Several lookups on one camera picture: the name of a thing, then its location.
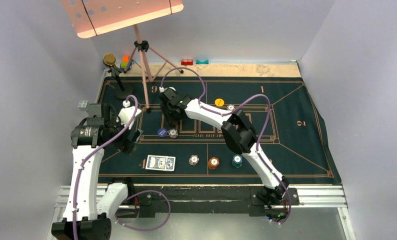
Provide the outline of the yellow round button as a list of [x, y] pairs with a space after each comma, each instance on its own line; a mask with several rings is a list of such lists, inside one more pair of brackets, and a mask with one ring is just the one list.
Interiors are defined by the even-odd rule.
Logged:
[[225, 101], [224, 101], [222, 98], [217, 98], [217, 99], [214, 101], [214, 104], [215, 104], [215, 106], [217, 106], [217, 107], [222, 107], [222, 106], [225, 105]]

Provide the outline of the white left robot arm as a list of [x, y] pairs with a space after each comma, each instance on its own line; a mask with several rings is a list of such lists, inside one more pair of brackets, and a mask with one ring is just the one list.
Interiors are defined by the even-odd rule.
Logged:
[[129, 101], [119, 113], [107, 103], [80, 101], [81, 111], [87, 112], [71, 132], [73, 171], [68, 201], [62, 219], [51, 226], [58, 240], [108, 240], [117, 223], [119, 205], [131, 204], [136, 191], [129, 178], [112, 180], [101, 199], [97, 199], [99, 171], [106, 146], [131, 153], [142, 135], [137, 130], [128, 136], [141, 110]]

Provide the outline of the orange chip stack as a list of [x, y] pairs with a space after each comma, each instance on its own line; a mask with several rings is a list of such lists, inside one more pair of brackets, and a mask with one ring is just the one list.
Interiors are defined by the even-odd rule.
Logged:
[[220, 161], [217, 157], [211, 157], [208, 160], [208, 168], [211, 170], [215, 170], [220, 164]]

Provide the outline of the teal chip stack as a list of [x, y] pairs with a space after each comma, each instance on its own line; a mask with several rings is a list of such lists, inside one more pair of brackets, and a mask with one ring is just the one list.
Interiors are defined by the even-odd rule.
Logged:
[[243, 163], [243, 158], [241, 155], [236, 154], [232, 157], [231, 164], [233, 167], [240, 168], [242, 166], [242, 163]]

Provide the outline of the white purple poker chip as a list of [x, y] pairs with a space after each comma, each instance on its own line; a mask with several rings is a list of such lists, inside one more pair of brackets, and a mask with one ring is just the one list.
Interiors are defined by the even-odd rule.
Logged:
[[171, 139], [175, 139], [178, 137], [178, 131], [175, 128], [168, 130], [168, 135]]
[[233, 111], [235, 109], [235, 106], [233, 104], [229, 104], [229, 105], [227, 105], [226, 109], [228, 111]]

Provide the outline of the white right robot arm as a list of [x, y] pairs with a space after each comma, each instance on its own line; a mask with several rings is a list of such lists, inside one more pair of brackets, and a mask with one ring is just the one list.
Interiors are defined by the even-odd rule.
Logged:
[[264, 153], [260, 145], [261, 135], [239, 107], [232, 111], [222, 110], [201, 102], [199, 98], [178, 94], [171, 87], [160, 87], [159, 92], [161, 110], [170, 123], [188, 118], [222, 131], [226, 146], [244, 157], [260, 177], [266, 192], [263, 199], [267, 203], [278, 205], [291, 199], [289, 184]]

